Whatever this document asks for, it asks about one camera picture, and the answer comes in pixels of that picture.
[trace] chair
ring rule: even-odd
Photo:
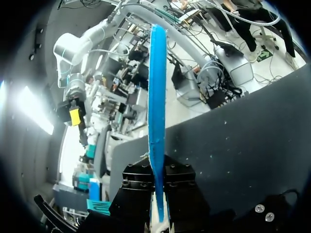
[[[260,21],[260,20],[256,20],[255,22],[257,22],[257,23],[265,23],[265,22]],[[264,30],[264,27],[260,26],[260,30],[261,30],[260,34],[259,35],[255,35],[253,37],[255,39],[259,38],[259,39],[261,39],[263,41],[263,45],[261,47],[265,50],[266,49],[266,44],[273,42],[273,46],[275,47],[275,49],[279,50],[279,46],[277,46],[275,44],[276,38],[273,35],[267,35],[265,30]]]

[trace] white tube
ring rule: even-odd
[[[158,24],[162,28],[165,28],[167,30],[167,35],[172,38],[180,47],[182,47],[199,64],[199,66],[203,67],[205,65],[205,58],[197,52],[198,50],[188,41],[187,37],[182,35],[167,21],[155,14],[151,14],[149,10],[142,6],[125,5],[123,6],[123,10],[127,13],[134,13],[147,22]]]
[[[242,18],[242,17],[240,17],[240,16],[237,16],[237,15],[231,13],[231,12],[228,12],[228,11],[226,11],[225,9],[223,9],[222,7],[219,7],[219,6],[217,6],[215,3],[210,2],[210,1],[208,1],[208,0],[205,0],[205,1],[197,1],[197,2],[207,2],[208,4],[210,4],[210,5],[212,5],[213,7],[217,8],[218,10],[220,10],[220,11],[222,11],[222,12],[225,12],[226,14],[231,15],[231,16],[234,17],[234,18],[240,19],[240,20],[242,20],[242,21],[244,21],[244,22],[247,22],[247,23],[250,23],[250,24],[254,24],[254,25],[259,26],[259,27],[273,26],[274,24],[278,23],[278,22],[281,20],[281,16],[280,16],[280,15],[277,15],[277,18],[276,18],[274,21],[270,22],[270,23],[258,23],[258,22],[254,22],[254,21],[251,21],[251,20],[247,20],[247,19],[245,19],[245,18]]]

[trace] black pants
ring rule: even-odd
[[[267,11],[264,8],[260,8],[259,10],[255,11],[246,11],[246,10],[238,10],[240,13],[240,16],[251,20],[251,21],[256,21],[256,20],[261,20],[264,22],[272,22],[273,20],[271,19],[270,14],[273,16],[273,18],[277,18],[277,16],[269,11]],[[240,35],[240,37],[245,40],[248,48],[250,51],[255,51],[256,49],[256,43],[255,39],[252,36],[251,32],[249,31],[251,24],[246,23],[245,21],[238,20],[232,16],[228,16],[232,26],[235,28],[237,33]],[[291,33],[285,23],[284,20],[280,20],[278,23],[274,24],[273,27],[281,31],[284,42],[285,42],[285,47],[286,51],[292,56],[295,57],[295,52],[294,52],[294,44],[293,44],[293,39],[291,36]]]

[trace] gray machine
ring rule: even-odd
[[[226,68],[235,86],[240,86],[254,78],[252,65],[244,56],[236,54],[227,56],[225,50],[219,46],[215,54]]]

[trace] desk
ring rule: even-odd
[[[191,164],[211,212],[238,215],[268,194],[301,191],[311,165],[311,65],[221,108],[166,129],[166,153]],[[110,197],[147,137],[113,152]]]

